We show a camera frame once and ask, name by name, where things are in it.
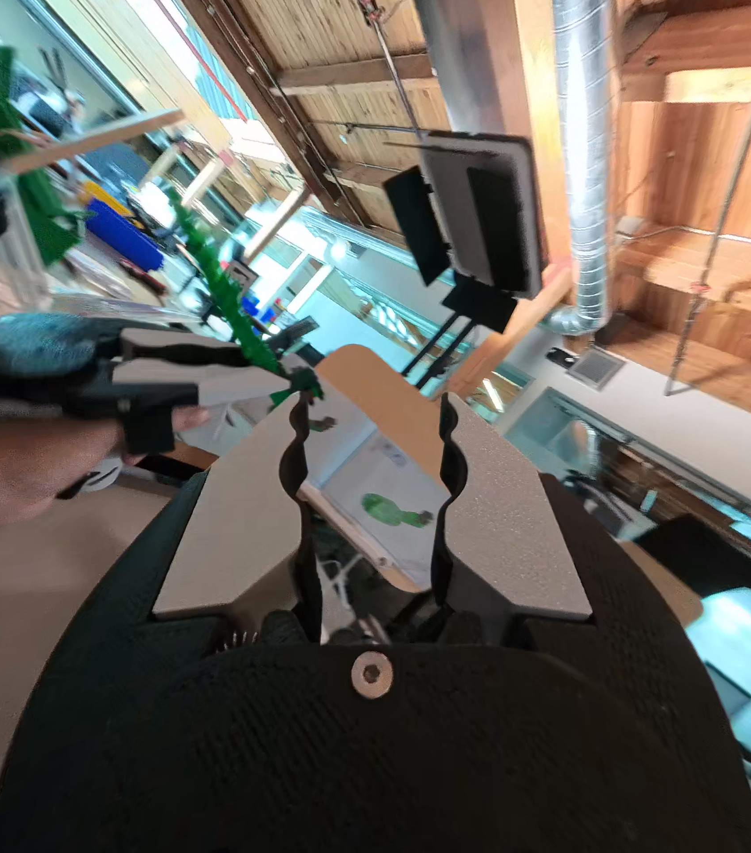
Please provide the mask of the wall vent grille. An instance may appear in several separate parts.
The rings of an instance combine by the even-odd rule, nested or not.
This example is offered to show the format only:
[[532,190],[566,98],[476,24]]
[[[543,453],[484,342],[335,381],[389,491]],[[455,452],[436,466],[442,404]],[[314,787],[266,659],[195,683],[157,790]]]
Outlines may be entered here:
[[602,391],[625,367],[626,360],[595,346],[588,347],[566,369],[566,375],[594,391]]

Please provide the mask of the green brick crocodile model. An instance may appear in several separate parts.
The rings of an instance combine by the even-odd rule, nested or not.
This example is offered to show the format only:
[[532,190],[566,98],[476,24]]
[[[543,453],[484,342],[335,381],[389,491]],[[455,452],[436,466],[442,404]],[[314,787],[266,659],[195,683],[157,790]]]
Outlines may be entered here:
[[301,369],[290,374],[268,344],[258,336],[250,315],[242,309],[242,286],[222,268],[216,242],[206,229],[199,226],[194,213],[184,207],[174,188],[166,189],[165,193],[185,248],[208,286],[212,305],[232,331],[232,342],[239,351],[239,366],[262,368],[286,382],[286,390],[271,395],[274,405],[283,402],[294,391],[304,392],[309,403],[323,399],[324,390],[312,369]]

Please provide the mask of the grey desk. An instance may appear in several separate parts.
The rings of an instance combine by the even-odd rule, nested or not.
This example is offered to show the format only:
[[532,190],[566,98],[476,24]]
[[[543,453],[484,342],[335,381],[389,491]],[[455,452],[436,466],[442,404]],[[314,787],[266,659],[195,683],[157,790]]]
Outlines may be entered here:
[[220,638],[159,621],[205,474],[169,502],[115,486],[0,530],[0,851],[168,851],[147,757],[157,694]]

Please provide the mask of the person's left hand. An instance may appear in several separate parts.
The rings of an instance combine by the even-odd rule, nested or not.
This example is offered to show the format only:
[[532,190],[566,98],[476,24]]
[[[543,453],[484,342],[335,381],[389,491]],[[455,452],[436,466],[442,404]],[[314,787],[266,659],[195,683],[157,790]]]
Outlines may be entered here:
[[40,515],[109,456],[134,464],[118,421],[0,421],[0,526]]

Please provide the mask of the wide grey duct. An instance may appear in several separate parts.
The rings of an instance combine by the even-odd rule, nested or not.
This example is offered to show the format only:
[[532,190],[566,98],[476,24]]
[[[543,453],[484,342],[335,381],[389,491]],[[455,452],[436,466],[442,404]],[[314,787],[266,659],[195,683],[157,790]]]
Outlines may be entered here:
[[427,53],[455,132],[504,132],[483,14],[476,1],[415,1]]

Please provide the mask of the black panel light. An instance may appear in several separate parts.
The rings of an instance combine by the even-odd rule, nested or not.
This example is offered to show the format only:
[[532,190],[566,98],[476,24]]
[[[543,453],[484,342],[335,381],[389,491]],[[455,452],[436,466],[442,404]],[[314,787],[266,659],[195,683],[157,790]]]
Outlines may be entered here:
[[442,304],[503,334],[543,287],[547,257],[531,143],[524,136],[424,132],[418,165],[382,189],[424,286],[452,275]]

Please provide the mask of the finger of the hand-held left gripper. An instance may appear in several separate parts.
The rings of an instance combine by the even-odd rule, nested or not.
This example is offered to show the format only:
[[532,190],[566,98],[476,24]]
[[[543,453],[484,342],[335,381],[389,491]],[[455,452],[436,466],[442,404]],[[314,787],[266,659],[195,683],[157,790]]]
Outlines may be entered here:
[[114,384],[196,388],[196,405],[212,408],[223,403],[265,398],[290,388],[290,380],[259,367],[190,366],[160,359],[135,359],[114,366]]
[[177,330],[123,329],[120,351],[124,361],[145,359],[190,367],[254,365],[236,344]]

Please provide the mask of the black light stand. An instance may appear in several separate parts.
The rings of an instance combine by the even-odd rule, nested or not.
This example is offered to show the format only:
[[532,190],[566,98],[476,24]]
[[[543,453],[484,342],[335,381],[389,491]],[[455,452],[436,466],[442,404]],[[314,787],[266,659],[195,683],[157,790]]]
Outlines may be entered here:
[[403,367],[400,375],[410,381],[414,388],[424,391],[435,379],[442,379],[455,365],[465,340],[475,331],[477,323],[472,319],[451,314],[434,335],[424,341],[422,348]]

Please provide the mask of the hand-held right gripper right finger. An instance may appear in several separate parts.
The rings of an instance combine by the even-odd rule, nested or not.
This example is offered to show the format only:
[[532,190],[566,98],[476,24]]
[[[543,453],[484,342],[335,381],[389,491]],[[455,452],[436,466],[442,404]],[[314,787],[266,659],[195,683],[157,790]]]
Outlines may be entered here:
[[442,395],[438,512],[431,562],[436,603],[479,620],[483,642],[517,621],[587,623],[592,607],[539,470],[452,392]]

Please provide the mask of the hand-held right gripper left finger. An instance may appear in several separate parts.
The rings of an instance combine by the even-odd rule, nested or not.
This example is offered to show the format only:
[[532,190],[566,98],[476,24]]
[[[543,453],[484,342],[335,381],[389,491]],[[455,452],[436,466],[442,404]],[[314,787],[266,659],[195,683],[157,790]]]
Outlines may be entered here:
[[295,613],[319,643],[323,593],[311,514],[299,499],[307,477],[308,396],[292,394],[212,464],[185,525],[153,615],[221,616],[255,634],[276,610]]

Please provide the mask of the blue storage bin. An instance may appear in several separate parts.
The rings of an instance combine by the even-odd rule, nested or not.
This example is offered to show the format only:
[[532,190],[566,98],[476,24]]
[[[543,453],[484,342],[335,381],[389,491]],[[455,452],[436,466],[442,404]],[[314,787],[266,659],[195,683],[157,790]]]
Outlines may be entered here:
[[85,209],[85,227],[95,237],[142,271],[161,270],[164,265],[163,253],[128,219],[96,198],[91,198]]

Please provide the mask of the silver ventilation duct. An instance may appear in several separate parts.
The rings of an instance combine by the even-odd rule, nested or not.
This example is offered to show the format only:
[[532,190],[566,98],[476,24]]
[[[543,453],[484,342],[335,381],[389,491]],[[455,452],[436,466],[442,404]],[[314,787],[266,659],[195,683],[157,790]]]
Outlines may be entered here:
[[556,92],[574,302],[543,324],[562,337],[594,335],[609,319],[611,169],[616,70],[613,3],[552,3]]

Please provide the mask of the tan instruction board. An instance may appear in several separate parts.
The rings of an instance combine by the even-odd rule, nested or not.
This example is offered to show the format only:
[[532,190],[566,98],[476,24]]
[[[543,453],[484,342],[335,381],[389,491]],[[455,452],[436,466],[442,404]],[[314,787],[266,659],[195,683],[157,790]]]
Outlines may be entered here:
[[[443,444],[438,433],[439,408],[434,401],[424,398],[381,357],[358,345],[341,347],[325,357],[317,365],[316,374],[324,397],[338,392],[349,399],[373,421],[375,433],[381,433],[442,483],[439,471]],[[387,555],[332,505],[322,493],[323,487],[317,488],[306,479],[300,496],[385,580],[404,592],[424,591],[399,572]]]

